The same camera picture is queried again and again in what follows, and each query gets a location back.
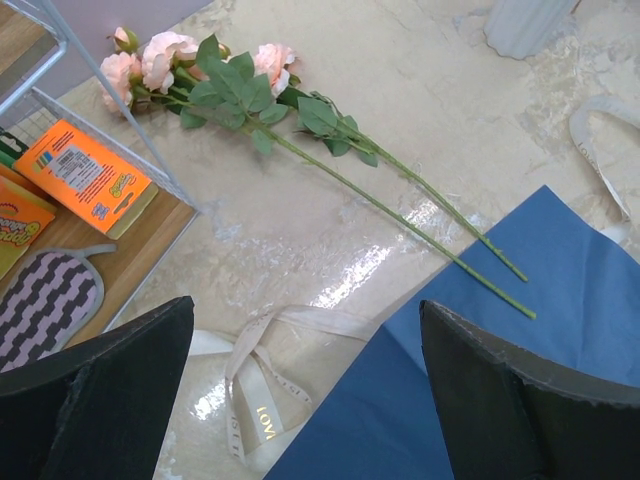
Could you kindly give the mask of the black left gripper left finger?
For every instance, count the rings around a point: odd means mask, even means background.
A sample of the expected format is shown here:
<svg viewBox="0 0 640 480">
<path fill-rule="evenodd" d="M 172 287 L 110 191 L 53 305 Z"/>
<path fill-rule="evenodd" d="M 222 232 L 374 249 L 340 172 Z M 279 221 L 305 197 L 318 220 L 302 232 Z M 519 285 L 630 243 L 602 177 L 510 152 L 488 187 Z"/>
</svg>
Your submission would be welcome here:
<svg viewBox="0 0 640 480">
<path fill-rule="evenodd" d="M 193 330 L 178 297 L 3 373 L 2 478 L 152 478 Z"/>
</svg>

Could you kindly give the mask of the blue wrapping paper sheet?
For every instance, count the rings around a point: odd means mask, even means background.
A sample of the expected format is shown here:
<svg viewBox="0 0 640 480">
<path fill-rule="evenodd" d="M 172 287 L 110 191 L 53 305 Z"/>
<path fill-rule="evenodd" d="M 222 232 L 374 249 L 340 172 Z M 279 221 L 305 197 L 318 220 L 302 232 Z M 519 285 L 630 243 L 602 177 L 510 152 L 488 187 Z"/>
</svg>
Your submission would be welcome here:
<svg viewBox="0 0 640 480">
<path fill-rule="evenodd" d="M 422 353 L 420 305 L 436 302 L 545 359 L 639 390 L 639 266 L 541 188 L 489 233 L 520 282 L 481 245 L 464 259 L 536 314 L 528 319 L 448 266 L 387 320 L 270 469 L 272 479 L 457 479 Z"/>
</svg>

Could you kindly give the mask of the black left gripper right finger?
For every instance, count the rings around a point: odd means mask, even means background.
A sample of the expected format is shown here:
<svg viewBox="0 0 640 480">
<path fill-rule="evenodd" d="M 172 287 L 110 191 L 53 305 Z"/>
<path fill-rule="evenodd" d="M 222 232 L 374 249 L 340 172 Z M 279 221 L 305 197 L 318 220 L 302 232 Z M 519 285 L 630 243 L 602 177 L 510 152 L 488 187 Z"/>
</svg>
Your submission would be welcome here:
<svg viewBox="0 0 640 480">
<path fill-rule="evenodd" d="M 457 479 L 636 479 L 639 390 L 545 359 L 433 301 L 422 353 Z"/>
</svg>

